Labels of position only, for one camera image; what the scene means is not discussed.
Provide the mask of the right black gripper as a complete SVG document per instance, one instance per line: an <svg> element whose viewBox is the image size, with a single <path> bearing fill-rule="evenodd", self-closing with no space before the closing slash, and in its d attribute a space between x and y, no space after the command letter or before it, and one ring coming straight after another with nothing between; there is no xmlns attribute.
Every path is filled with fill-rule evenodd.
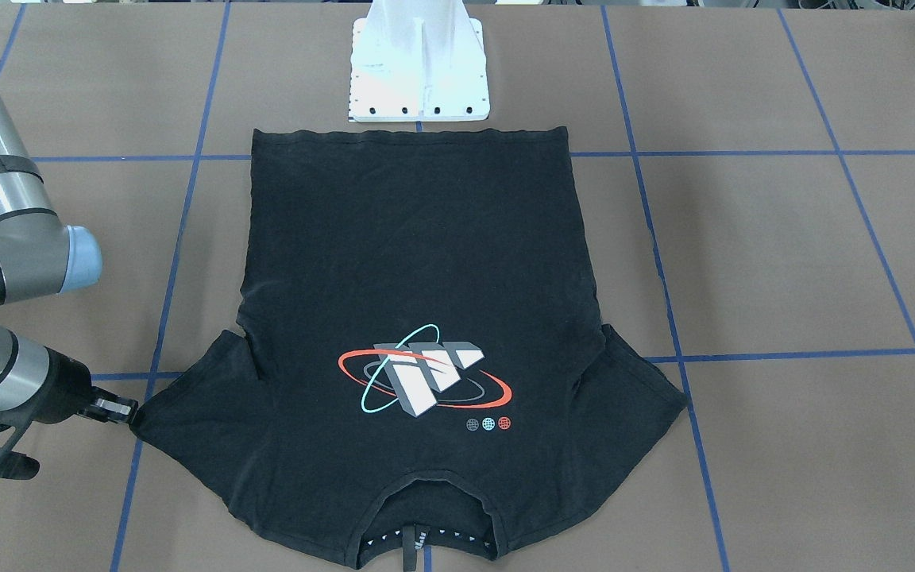
<svg viewBox="0 0 915 572"><path fill-rule="evenodd" d="M19 407L21 424L39 421L61 423L84 412L101 423L130 424L139 402L113 393L95 393L90 370L81 361L47 348L48 372L37 393Z"/></svg>

